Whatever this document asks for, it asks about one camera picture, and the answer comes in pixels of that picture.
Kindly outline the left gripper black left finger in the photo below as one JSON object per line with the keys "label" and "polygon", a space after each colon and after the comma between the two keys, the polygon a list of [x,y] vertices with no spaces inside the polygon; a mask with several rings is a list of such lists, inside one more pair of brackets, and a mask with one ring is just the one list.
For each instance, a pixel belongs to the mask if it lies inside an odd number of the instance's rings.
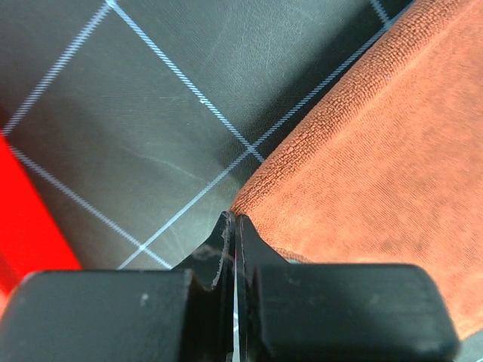
{"label": "left gripper black left finger", "polygon": [[169,271],[42,271],[1,318],[3,361],[230,361],[235,217]]}

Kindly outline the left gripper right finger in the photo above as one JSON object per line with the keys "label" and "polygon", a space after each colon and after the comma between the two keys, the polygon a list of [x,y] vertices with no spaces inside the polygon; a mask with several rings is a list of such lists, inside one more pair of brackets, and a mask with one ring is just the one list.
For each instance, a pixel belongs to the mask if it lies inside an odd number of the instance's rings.
{"label": "left gripper right finger", "polygon": [[428,273],[402,263],[291,263],[236,220],[243,361],[451,361],[460,339]]}

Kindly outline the brown towel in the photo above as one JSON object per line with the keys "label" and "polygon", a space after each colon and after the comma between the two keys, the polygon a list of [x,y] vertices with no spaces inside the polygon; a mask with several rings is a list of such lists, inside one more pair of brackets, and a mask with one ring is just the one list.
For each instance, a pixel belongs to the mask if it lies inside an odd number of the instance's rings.
{"label": "brown towel", "polygon": [[406,262],[482,329],[482,3],[417,1],[236,196],[304,262]]}

